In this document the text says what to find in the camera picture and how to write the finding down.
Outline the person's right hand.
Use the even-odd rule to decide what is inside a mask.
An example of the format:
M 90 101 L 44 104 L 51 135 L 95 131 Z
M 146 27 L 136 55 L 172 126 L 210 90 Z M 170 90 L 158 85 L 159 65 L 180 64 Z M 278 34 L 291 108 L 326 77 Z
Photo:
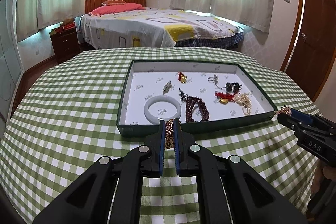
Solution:
M 326 165 L 323 161 L 318 159 L 317 165 L 315 168 L 313 182 L 310 188 L 312 196 L 319 191 L 321 182 L 324 178 L 335 181 L 336 180 L 336 170 L 335 168 Z

